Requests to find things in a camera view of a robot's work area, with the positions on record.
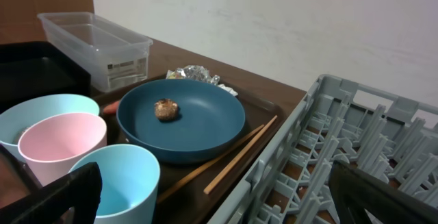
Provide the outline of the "brown mushroom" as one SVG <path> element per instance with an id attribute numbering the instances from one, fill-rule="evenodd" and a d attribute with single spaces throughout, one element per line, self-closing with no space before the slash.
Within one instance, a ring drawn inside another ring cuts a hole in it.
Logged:
<path id="1" fill-rule="evenodd" d="M 154 104 L 154 113 L 161 121 L 171 121 L 179 115 L 179 106 L 171 99 L 160 99 Z"/>

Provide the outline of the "pink cup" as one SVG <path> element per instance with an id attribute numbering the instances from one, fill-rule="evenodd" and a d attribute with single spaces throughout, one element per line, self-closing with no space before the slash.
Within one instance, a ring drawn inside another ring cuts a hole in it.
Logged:
<path id="1" fill-rule="evenodd" d="M 85 112 L 59 114 L 32 125 L 20 138 L 18 151 L 42 186 L 67 174 L 90 152 L 107 145 L 107 125 Z"/>

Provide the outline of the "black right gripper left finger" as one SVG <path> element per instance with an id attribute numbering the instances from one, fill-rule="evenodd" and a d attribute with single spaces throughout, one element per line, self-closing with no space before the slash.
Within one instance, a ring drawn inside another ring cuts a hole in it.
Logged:
<path id="1" fill-rule="evenodd" d="M 73 208 L 73 223 L 93 224 L 101 202 L 102 187 L 99 165 L 89 162 L 1 208 L 1 222 L 54 223 Z"/>

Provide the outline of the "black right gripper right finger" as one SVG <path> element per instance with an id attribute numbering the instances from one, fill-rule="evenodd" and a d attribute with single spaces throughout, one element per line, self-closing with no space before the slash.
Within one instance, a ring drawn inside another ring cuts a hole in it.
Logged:
<path id="1" fill-rule="evenodd" d="M 328 184 L 341 224 L 371 224 L 368 213 L 381 223 L 437 224 L 437 209 L 344 161 L 333 162 Z"/>

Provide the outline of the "orange carrot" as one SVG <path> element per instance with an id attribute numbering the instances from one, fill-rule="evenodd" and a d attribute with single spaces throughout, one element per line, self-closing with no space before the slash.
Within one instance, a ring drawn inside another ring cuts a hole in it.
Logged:
<path id="1" fill-rule="evenodd" d="M 118 106 L 119 106 L 120 100 L 115 101 L 111 104 L 106 105 L 103 108 L 103 114 L 104 115 L 114 115 L 117 112 Z"/>

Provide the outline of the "dark blue plate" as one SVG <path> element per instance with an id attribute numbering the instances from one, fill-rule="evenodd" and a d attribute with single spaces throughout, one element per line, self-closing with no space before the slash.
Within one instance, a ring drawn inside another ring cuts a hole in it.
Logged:
<path id="1" fill-rule="evenodd" d="M 178 115 L 160 121 L 154 105 L 174 101 Z M 246 122 L 243 105 L 227 91 L 191 79 L 159 79 L 123 96 L 116 119 L 131 144 L 148 149 L 161 162 L 193 164 L 226 151 Z"/>

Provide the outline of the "light blue cup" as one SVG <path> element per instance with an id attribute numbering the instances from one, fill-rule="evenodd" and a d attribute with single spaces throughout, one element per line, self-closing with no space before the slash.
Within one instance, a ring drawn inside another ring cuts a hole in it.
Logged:
<path id="1" fill-rule="evenodd" d="M 70 171 L 96 162 L 102 178 L 97 224 L 151 224 L 157 200 L 160 166 L 137 145 L 108 145 L 84 156 Z"/>

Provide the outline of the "light blue bowl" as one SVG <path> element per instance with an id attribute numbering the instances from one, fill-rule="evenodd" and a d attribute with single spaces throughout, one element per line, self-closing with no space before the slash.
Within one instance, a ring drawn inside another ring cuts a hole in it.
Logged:
<path id="1" fill-rule="evenodd" d="M 25 130 L 41 120 L 71 112 L 99 115 L 100 108 L 93 99 L 76 94 L 47 95 L 17 104 L 1 113 L 1 145 L 25 162 L 18 152 L 18 140 Z"/>

